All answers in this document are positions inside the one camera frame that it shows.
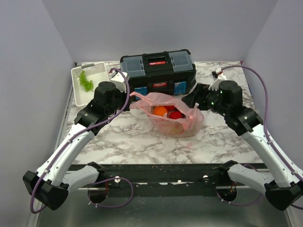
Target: red apple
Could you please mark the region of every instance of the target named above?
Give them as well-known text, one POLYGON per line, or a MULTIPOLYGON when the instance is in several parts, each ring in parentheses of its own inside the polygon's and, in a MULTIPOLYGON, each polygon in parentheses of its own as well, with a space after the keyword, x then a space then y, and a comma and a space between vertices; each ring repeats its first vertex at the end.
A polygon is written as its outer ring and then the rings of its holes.
POLYGON ((169 114, 169 118, 176 120, 176 119, 179 119, 179 118, 183 118, 183 115, 182 115, 182 113, 180 111, 174 111, 174 112, 171 112, 169 114))
POLYGON ((165 105, 164 107, 167 109, 167 111, 174 111, 176 109, 174 105, 165 105))

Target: plastic bag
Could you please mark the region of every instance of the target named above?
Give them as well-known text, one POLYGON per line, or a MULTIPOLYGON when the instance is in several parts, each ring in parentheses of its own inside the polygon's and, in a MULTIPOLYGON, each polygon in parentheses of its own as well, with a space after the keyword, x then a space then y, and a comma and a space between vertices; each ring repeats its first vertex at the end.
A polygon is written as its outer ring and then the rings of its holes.
POLYGON ((197 108, 189 108, 180 98, 151 92, 143 96, 137 92, 132 92, 130 96, 137 96, 141 100, 132 103, 130 108, 138 108, 143 110, 152 124, 158 129, 159 132, 170 137, 189 137, 195 135, 201 128, 204 122, 204 116, 197 108), (153 107, 155 106, 174 105, 186 118, 170 119, 167 117, 157 116, 152 114, 153 107))

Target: toolbox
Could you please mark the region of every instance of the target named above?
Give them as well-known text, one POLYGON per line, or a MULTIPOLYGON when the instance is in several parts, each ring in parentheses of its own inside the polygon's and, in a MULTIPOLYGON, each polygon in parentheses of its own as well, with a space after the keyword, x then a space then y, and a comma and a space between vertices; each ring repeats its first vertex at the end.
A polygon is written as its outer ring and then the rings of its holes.
POLYGON ((196 66, 189 50, 123 56, 120 67, 129 76, 130 92, 144 96, 150 92, 188 94, 196 84, 196 66))

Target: grape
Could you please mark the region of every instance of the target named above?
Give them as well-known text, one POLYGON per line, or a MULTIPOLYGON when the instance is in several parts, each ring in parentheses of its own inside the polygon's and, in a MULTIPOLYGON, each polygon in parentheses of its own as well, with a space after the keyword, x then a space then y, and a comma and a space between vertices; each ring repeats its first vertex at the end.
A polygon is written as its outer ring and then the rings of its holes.
POLYGON ((79 75, 80 85, 84 87, 85 91, 93 90, 94 84, 92 80, 87 80, 85 71, 83 70, 79 75))

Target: marble table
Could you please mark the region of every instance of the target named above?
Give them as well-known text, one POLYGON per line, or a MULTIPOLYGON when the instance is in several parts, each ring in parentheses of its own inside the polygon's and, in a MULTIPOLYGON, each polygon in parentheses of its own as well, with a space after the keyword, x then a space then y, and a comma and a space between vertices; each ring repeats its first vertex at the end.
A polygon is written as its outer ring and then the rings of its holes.
MULTIPOLYGON (((210 84, 213 81, 211 71, 239 63, 195 62, 196 79, 210 84)), ((119 67, 119 62, 107 62, 106 67, 108 70, 119 67)), ((242 87, 244 104, 254 108, 243 70, 234 68, 224 73, 227 79, 235 80, 242 87)), ((64 137, 82 109, 76 107, 73 94, 71 98, 73 101, 62 132, 64 137)), ((193 137, 176 139, 158 133, 141 110, 123 112, 80 152, 74 164, 91 161, 100 164, 202 164, 224 163, 231 159, 241 163, 261 162, 256 152, 226 126, 223 117, 211 111, 202 113, 205 116, 202 130, 193 137)))

